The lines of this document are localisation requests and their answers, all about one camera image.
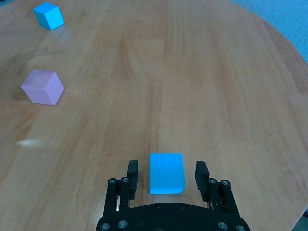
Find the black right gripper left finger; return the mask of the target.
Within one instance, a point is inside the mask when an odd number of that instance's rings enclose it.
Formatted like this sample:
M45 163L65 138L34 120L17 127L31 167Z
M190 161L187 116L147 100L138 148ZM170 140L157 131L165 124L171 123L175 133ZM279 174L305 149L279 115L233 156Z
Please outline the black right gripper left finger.
M121 180L110 178L108 180L105 198L104 213L116 212L117 199L120 197L119 211L129 209L130 201L135 199L138 184L138 161L130 160L127 175Z

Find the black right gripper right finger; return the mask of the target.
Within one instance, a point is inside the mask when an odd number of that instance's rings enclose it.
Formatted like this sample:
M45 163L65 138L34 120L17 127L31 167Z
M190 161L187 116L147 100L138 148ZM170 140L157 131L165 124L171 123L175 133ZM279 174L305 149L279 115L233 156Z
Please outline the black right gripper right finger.
M240 216L231 183L228 180L217 181L211 178L204 161L196 162L195 180L202 200L207 202L209 209Z

